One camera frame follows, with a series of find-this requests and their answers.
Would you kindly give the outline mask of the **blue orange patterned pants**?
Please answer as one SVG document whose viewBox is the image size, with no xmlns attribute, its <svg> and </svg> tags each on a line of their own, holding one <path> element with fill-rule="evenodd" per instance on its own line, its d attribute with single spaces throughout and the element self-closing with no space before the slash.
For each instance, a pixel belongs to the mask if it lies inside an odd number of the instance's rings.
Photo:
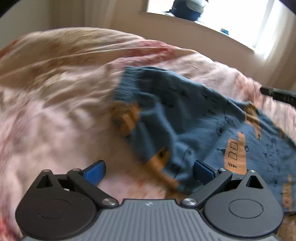
<svg viewBox="0 0 296 241">
<path fill-rule="evenodd" d="M 295 212 L 295 142 L 251 102 L 225 97 L 177 73 L 125 68 L 111 116 L 135 154 L 168 185 L 201 187 L 208 169 L 254 169 L 286 212 Z"/>
</svg>

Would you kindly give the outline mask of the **small blue box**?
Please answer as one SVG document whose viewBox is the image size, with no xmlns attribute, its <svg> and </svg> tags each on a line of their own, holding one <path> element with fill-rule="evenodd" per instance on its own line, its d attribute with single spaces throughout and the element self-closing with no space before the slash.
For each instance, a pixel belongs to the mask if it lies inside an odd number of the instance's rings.
<svg viewBox="0 0 296 241">
<path fill-rule="evenodd" d="M 221 30 L 220 30 L 222 33 L 224 33 L 224 34 L 226 34 L 226 35 L 228 35 L 229 34 L 229 31 L 228 30 L 226 30 L 226 29 L 223 29 L 223 28 L 221 28 Z"/>
</svg>

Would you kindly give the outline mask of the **pink floral bed sheet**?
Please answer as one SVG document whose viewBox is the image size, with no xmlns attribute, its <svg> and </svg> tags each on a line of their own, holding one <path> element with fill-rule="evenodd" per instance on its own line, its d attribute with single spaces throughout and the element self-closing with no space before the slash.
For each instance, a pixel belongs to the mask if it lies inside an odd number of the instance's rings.
<svg viewBox="0 0 296 241">
<path fill-rule="evenodd" d="M 40 171 L 102 159 L 101 188 L 123 198 L 181 198 L 132 154 L 110 118 L 125 66 L 156 66 L 251 101 L 295 138 L 295 109 L 237 69 L 189 49 L 110 29 L 29 33 L 1 50 L 1 240 L 19 240 L 15 209 Z"/>
</svg>

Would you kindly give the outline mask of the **dark blue backpack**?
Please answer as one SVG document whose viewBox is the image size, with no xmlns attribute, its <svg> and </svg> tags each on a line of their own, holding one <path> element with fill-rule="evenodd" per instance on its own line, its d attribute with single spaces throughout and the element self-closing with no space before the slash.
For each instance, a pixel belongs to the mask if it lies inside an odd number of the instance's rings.
<svg viewBox="0 0 296 241">
<path fill-rule="evenodd" d="M 208 0 L 175 0 L 169 13 L 177 18 L 195 22 L 203 13 L 208 2 Z"/>
</svg>

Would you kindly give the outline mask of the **white window frame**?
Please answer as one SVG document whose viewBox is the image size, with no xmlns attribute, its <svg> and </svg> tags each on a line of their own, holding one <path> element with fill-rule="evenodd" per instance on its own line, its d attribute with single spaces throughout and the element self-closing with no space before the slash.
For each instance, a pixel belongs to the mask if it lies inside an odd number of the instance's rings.
<svg viewBox="0 0 296 241">
<path fill-rule="evenodd" d="M 144 9 L 175 17 L 169 13 L 173 3 L 148 1 Z M 227 36 L 267 58 L 290 16 L 291 11 L 281 1 L 209 1 L 195 22 L 219 33 L 226 29 Z"/>
</svg>

